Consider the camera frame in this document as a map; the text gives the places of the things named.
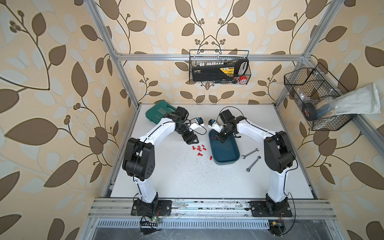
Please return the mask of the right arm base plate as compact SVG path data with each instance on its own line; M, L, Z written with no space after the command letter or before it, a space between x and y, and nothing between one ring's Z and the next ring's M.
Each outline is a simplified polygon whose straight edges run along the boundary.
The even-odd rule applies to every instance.
M253 217L293 217L288 201L282 201L280 203L274 203L273 201L250 201L249 208Z

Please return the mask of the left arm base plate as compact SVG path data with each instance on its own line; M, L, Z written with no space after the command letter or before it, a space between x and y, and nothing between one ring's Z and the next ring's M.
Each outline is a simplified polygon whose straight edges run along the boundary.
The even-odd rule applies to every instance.
M170 216L172 211L171 200L154 200L153 203L145 203L139 199L135 200L131 210L131 216Z

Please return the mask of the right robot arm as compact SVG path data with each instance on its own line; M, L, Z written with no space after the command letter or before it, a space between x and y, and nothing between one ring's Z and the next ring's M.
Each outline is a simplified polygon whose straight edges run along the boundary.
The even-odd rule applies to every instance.
M222 124L209 120L209 126L217 132L216 138L224 143L229 136L245 135L264 145L264 160L271 170L267 200L281 203L287 198L285 192L287 175L296 160L293 146L284 131L274 132L248 121L243 115L235 117L230 110L223 108L219 113Z

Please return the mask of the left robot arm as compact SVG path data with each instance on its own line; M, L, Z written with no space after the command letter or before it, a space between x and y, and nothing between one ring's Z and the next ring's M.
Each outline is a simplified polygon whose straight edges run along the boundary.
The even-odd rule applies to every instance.
M173 112L165 113L157 125L140 138L130 138L126 144L122 169L126 171L139 189L139 201L146 205L154 205L158 200L151 176L155 170L155 147L168 135L177 133L188 145L198 144L195 132L204 127L201 117L188 119L189 112L177 107Z

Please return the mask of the teal plastic storage box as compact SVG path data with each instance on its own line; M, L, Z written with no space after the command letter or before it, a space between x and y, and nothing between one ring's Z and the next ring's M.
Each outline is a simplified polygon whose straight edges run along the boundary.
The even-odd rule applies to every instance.
M240 158L240 151L234 136L221 143L218 140L211 139L215 137L217 132L215 130L209 131L210 146L212 151L213 160L218 165L229 165L235 163Z

